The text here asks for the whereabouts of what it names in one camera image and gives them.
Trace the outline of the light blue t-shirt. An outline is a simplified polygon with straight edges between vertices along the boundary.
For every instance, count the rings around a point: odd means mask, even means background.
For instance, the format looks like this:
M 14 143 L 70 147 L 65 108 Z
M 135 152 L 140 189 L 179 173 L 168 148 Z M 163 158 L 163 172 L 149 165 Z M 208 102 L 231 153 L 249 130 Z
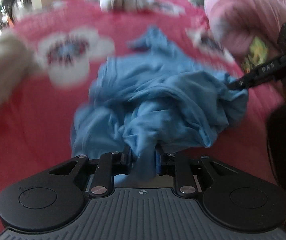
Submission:
M 219 133 L 245 115 L 247 90 L 228 88 L 234 78 L 188 57 L 156 27 L 129 43 L 133 53 L 109 57 L 79 107 L 71 129 L 73 156 L 90 159 L 129 146 L 129 178 L 157 173 L 154 149 L 211 147 Z

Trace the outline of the cluttered clothes pile on bicycle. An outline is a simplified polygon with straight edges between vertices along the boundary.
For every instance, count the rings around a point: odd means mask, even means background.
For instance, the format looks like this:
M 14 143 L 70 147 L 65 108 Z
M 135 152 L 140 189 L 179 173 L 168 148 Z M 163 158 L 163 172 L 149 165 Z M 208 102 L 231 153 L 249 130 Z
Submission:
M 23 18 L 32 9 L 32 0 L 0 0 L 0 29 Z

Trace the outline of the pink folded quilt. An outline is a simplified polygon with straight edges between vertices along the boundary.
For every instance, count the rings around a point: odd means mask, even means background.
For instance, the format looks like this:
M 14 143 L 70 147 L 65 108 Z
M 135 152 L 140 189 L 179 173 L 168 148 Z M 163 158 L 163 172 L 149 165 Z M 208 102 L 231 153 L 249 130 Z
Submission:
M 204 0 L 204 9 L 214 39 L 236 61 L 250 54 L 259 38 L 267 46 L 266 57 L 279 54 L 279 32 L 286 23 L 286 0 Z

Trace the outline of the pink floral bed blanket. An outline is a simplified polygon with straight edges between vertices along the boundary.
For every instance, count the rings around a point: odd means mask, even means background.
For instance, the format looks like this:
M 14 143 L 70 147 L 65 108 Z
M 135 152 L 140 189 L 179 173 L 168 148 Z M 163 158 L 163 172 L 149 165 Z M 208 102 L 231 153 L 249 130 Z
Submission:
M 130 53 L 128 42 L 159 27 L 185 54 L 198 62 L 242 75 L 234 62 L 201 51 L 187 29 L 208 27 L 203 9 L 186 0 L 159 0 L 160 10 L 147 14 L 108 14 L 84 0 L 63 0 L 56 9 L 34 15 L 14 31 L 45 59 L 51 47 L 68 37 L 87 40 L 79 63 L 89 66 L 84 77 L 68 83 L 53 74 L 25 79 L 0 108 L 0 192 L 8 185 L 60 164 L 71 157 L 70 132 L 74 113 L 88 100 L 89 87 L 108 55 Z M 0 221 L 0 232 L 3 225 Z

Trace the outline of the beige crumpled garment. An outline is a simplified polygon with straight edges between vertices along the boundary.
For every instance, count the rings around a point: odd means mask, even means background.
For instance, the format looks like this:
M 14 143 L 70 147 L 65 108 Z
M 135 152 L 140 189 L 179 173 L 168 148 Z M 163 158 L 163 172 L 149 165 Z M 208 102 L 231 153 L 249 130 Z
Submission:
M 40 70 L 35 52 L 22 39 L 11 32 L 1 34 L 0 107 L 25 77 Z

